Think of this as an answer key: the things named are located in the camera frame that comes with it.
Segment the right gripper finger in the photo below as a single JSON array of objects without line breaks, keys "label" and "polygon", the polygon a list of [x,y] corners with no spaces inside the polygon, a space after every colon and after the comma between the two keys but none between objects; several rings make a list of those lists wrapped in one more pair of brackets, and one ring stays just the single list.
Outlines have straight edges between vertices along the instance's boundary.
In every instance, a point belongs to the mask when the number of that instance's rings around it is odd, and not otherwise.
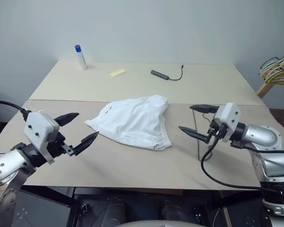
[{"label": "right gripper finger", "polygon": [[195,138],[197,140],[200,140],[202,142],[209,142],[210,138],[208,136],[205,136],[201,133],[198,133],[196,130],[191,129],[191,128],[187,128],[187,127],[183,127],[183,126],[179,126],[179,129],[181,131],[183,131],[185,134],[187,134],[188,136]]},{"label": "right gripper finger", "polygon": [[192,105],[189,107],[190,109],[200,112],[200,113],[211,113],[211,114],[215,114],[219,107],[218,106],[214,106],[214,105]]}]

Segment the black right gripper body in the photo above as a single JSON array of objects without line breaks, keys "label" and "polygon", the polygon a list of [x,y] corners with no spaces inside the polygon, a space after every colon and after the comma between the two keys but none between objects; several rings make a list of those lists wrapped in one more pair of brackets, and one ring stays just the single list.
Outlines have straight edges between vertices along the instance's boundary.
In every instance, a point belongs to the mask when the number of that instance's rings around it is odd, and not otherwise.
[{"label": "black right gripper body", "polygon": [[222,123],[221,125],[218,125],[216,121],[211,121],[205,143],[208,144],[212,136],[219,140],[223,139],[227,133],[227,129],[228,126],[226,124]]}]

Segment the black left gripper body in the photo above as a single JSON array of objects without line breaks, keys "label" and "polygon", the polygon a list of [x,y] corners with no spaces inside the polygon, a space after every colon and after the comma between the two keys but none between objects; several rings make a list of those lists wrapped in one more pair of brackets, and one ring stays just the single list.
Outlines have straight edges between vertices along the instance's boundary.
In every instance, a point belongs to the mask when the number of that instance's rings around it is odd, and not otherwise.
[{"label": "black left gripper body", "polygon": [[72,146],[68,146],[65,142],[65,137],[59,132],[54,141],[49,142],[47,145],[47,151],[53,158],[60,156],[61,154],[74,155]]}]

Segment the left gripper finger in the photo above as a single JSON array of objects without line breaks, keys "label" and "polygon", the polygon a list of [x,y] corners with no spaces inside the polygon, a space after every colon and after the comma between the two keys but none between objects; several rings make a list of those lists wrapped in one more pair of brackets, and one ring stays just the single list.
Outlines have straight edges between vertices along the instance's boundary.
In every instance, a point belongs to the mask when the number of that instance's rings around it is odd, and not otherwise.
[{"label": "left gripper finger", "polygon": [[83,152],[85,149],[87,149],[93,141],[98,136],[99,132],[92,133],[91,135],[88,135],[84,139],[81,140],[81,143],[74,147],[72,150],[74,151],[74,155],[79,155],[81,152]]},{"label": "left gripper finger", "polygon": [[64,126],[74,120],[79,113],[68,113],[54,118],[54,120],[58,123],[59,126]]}]

